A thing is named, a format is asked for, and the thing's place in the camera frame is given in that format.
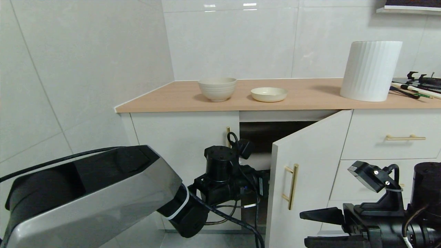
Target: wooden countertop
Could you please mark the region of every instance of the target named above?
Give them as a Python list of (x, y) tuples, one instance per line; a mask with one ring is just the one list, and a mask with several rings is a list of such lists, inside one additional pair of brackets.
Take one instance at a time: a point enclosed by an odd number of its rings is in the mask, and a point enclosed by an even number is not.
[[(196, 81), (176, 81), (117, 106), (117, 113), (191, 112), (238, 110), (307, 110), (307, 109), (441, 109), (441, 99), (415, 100), (390, 92), (383, 102), (365, 102), (340, 96), (343, 79), (246, 79), (238, 80), (233, 96), (223, 102), (205, 98)], [(254, 100), (250, 90), (280, 87), (288, 96), (280, 102)]]

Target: ribbed vase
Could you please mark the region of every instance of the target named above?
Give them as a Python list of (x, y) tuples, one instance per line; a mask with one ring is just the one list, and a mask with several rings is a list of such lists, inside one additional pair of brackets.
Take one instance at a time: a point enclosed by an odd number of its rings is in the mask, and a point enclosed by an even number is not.
[(357, 41), (351, 45), (340, 95), (359, 101), (386, 101), (401, 41)]

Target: cabinet handle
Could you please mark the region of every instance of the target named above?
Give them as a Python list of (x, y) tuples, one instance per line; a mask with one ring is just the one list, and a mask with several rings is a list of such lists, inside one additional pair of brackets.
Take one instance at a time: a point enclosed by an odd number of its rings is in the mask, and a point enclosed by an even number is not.
[[(227, 127), (227, 135), (229, 132), (230, 132), (230, 127)], [(231, 144), (228, 142), (228, 139), (227, 139), (227, 146), (231, 148)]]
[(288, 210), (291, 210), (292, 200), (294, 199), (295, 185), (297, 183), (297, 172), (299, 170), (299, 165), (294, 164), (294, 169), (285, 166), (285, 170), (292, 173), (291, 189), (289, 190), (289, 197), (287, 197), (285, 194), (282, 194), (282, 198), (288, 201)]
[(386, 135), (386, 140), (426, 140), (425, 137), (417, 137), (411, 134), (409, 137), (392, 137), (391, 135)]

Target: ceramic bowl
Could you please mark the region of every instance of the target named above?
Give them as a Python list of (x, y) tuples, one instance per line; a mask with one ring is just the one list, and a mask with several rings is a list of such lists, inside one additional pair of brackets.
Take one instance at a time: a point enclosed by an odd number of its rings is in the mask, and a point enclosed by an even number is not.
[(288, 91), (282, 88), (262, 87), (251, 90), (251, 96), (257, 101), (276, 102), (286, 98)]
[(226, 101), (234, 93), (237, 80), (233, 78), (209, 78), (198, 81), (202, 94), (211, 101)]

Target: open cabinet door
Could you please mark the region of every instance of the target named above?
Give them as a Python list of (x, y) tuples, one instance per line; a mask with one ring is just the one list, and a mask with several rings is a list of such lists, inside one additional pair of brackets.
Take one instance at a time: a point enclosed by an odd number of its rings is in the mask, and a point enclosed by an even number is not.
[(305, 247), (320, 231), (299, 214), (328, 205), (351, 116), (340, 111), (273, 143), (266, 247)]

